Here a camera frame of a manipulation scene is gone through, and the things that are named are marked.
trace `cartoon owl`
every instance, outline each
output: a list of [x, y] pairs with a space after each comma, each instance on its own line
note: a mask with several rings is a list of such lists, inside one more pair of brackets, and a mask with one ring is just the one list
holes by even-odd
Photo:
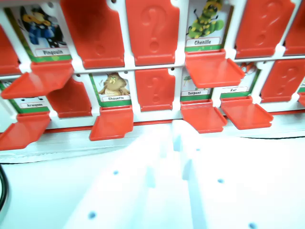
[[119, 76], [118, 73], [107, 74], [107, 80], [104, 82], [104, 87], [99, 91], [99, 94], [107, 96], [129, 95], [130, 91], [125, 88], [126, 81]]

